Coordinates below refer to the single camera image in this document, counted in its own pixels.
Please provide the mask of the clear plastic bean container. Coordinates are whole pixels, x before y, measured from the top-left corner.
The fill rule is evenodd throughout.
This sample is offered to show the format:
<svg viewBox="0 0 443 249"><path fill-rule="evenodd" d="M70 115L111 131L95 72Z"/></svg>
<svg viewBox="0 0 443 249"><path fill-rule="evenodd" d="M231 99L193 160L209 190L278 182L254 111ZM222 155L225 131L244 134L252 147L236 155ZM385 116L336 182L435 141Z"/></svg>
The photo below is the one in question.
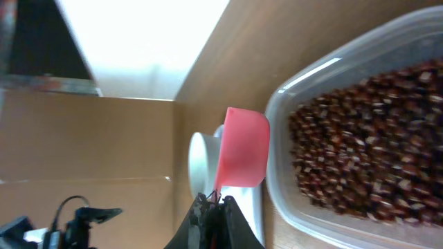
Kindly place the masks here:
<svg viewBox="0 0 443 249"><path fill-rule="evenodd" d="M269 196L341 248L442 247L442 7L394 19L280 86Z"/></svg>

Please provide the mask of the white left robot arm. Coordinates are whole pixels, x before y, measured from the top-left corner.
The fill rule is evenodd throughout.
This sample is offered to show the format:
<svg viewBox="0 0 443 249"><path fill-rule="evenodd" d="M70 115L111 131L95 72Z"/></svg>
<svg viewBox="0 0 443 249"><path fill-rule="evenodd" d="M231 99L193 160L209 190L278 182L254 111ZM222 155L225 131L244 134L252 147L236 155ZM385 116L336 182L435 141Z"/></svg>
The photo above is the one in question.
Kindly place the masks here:
<svg viewBox="0 0 443 249"><path fill-rule="evenodd" d="M90 249L91 224L107 222L122 212L120 208L81 207L75 211L73 220L66 222L63 230L58 225L59 212L49 228L43 230L34 228L27 216L21 216L1 226L1 247Z"/></svg>

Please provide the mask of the white digital kitchen scale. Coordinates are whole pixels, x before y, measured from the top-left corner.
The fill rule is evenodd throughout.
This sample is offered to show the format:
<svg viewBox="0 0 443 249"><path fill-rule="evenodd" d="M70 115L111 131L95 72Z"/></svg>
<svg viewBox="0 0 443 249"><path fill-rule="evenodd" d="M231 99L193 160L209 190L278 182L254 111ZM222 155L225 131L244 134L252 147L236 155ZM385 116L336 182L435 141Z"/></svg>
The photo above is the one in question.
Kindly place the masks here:
<svg viewBox="0 0 443 249"><path fill-rule="evenodd" d="M213 144L211 149L213 161L211 163L211 183L208 184L210 187L214 187L215 184L223 131L224 125L222 124L218 126L214 134L210 136ZM261 190L262 188L259 185L258 187L222 187L221 192L234 197L253 234L257 240L266 247L263 230Z"/></svg>

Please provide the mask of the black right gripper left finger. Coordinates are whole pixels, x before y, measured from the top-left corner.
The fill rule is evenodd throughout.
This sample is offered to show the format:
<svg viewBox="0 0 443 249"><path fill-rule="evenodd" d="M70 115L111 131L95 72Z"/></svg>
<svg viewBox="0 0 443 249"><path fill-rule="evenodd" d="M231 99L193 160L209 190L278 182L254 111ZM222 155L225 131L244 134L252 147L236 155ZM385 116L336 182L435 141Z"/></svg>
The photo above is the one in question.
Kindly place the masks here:
<svg viewBox="0 0 443 249"><path fill-rule="evenodd" d="M210 220L215 204L205 194L198 193L185 219L165 249L208 249L211 247Z"/></svg>

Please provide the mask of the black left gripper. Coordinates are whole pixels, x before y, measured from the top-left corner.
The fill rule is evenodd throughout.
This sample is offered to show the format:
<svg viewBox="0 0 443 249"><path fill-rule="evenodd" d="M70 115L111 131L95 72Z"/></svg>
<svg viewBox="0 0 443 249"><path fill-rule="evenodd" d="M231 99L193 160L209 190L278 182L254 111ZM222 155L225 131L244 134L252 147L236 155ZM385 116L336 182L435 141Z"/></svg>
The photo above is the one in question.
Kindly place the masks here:
<svg viewBox="0 0 443 249"><path fill-rule="evenodd" d="M99 209L81 207L75 211L74 219L66 224L64 248L89 249L91 223L105 223L123 212L120 208Z"/></svg>

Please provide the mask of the red beans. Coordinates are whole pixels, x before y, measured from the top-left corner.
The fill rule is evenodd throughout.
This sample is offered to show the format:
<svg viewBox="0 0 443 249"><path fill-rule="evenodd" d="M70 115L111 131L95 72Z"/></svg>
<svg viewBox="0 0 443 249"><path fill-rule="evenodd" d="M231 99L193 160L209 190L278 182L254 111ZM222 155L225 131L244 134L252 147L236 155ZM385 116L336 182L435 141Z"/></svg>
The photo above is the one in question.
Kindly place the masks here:
<svg viewBox="0 0 443 249"><path fill-rule="evenodd" d="M442 225L442 61L381 73L289 116L292 166L313 206Z"/></svg>

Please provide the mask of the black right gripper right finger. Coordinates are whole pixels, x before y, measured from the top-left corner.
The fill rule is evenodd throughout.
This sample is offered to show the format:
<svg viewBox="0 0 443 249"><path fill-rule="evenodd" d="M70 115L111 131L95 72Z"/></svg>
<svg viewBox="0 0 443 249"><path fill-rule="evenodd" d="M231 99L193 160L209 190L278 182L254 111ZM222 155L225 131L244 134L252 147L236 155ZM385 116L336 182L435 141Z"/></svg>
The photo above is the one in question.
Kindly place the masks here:
<svg viewBox="0 0 443 249"><path fill-rule="evenodd" d="M221 225L216 235L216 249L264 249L232 196L224 198L221 214Z"/></svg>

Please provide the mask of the pink measuring scoop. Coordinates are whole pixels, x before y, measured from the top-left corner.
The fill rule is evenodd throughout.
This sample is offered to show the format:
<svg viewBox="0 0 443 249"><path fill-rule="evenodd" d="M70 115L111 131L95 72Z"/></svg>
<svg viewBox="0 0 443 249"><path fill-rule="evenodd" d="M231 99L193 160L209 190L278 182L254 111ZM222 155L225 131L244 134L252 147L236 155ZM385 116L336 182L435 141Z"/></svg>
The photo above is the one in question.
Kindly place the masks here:
<svg viewBox="0 0 443 249"><path fill-rule="evenodd" d="M257 111L227 108L221 136L214 191L223 187L257 187L266 176L270 124Z"/></svg>

